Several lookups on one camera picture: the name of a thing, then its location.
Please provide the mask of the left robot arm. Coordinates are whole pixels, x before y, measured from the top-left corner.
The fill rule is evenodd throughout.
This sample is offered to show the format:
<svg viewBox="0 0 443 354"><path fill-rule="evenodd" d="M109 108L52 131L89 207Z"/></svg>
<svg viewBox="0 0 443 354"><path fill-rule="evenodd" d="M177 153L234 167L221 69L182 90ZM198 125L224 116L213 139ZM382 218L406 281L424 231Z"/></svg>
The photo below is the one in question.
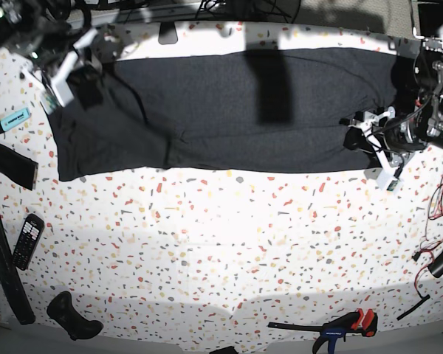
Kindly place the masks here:
<svg viewBox="0 0 443 354"><path fill-rule="evenodd" d="M398 190L402 171L420 151L433 145L443 150L443 1L411 1L411 25L419 48L405 70L404 100L378 112L364 111L346 122L344 145L375 155L382 190Z"/></svg>

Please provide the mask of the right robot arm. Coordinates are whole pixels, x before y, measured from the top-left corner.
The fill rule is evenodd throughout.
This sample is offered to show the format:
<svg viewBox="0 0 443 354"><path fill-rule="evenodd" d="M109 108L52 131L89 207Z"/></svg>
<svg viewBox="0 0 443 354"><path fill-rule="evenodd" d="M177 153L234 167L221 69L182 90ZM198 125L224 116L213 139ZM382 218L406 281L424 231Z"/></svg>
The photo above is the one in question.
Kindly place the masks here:
<svg viewBox="0 0 443 354"><path fill-rule="evenodd" d="M0 49L25 58L21 76L61 107L74 99L68 77L102 72L91 50L97 34L85 1L0 1Z"/></svg>

